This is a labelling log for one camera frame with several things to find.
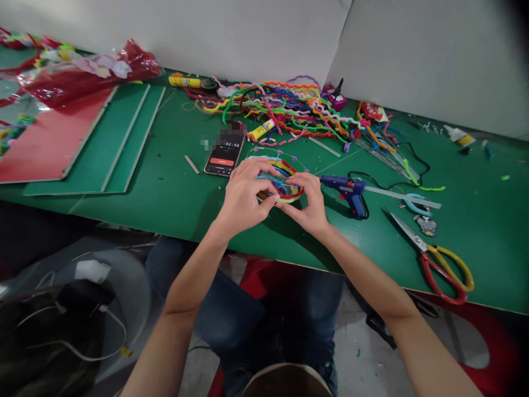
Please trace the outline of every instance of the red board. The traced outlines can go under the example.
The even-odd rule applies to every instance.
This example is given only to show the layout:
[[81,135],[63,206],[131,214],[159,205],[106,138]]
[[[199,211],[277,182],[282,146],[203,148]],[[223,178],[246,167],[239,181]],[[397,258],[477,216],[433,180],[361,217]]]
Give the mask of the red board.
[[114,89],[40,113],[0,160],[0,184],[64,178]]

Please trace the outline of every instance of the hot glue gun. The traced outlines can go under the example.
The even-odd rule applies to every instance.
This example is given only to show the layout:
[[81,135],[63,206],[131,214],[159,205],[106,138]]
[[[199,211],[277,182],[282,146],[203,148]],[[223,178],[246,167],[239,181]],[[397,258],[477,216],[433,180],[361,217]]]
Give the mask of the hot glue gun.
[[340,193],[340,199],[347,200],[353,217],[359,219],[369,218],[369,209],[364,199],[365,182],[361,180],[353,181],[345,176],[334,175],[321,176],[320,182],[337,190]]

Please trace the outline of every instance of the jeans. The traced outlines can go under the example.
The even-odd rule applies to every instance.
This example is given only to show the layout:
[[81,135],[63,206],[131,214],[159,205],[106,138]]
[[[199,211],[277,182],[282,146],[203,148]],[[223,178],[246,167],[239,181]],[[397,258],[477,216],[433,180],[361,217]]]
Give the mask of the jeans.
[[[149,253],[147,275],[163,301],[196,246],[167,238]],[[283,362],[312,367],[336,397],[333,337],[344,280],[342,275],[303,268],[290,304],[269,313],[217,270],[194,332],[220,358],[226,397],[239,397],[257,372]]]

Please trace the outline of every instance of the hair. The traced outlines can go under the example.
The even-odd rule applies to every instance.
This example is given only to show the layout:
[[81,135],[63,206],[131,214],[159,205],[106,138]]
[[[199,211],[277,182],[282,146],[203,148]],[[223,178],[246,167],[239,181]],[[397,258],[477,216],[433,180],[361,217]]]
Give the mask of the hair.
[[305,369],[287,365],[252,380],[242,397],[330,397],[321,382]]

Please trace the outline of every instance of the floor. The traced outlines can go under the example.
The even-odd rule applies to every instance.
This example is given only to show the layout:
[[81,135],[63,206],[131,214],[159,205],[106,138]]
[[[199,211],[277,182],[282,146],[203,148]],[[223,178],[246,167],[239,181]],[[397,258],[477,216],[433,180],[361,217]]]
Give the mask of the floor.
[[[236,282],[244,273],[245,260],[233,257],[221,269]],[[427,321],[458,361],[475,368],[487,366],[486,344],[466,320],[436,308],[439,318]],[[366,315],[346,289],[335,326],[335,364],[340,396],[412,396],[408,374],[398,351],[394,351],[365,323]],[[195,336],[190,347],[204,344]],[[196,349],[188,354],[180,397],[206,396],[217,371],[219,359],[210,350]]]

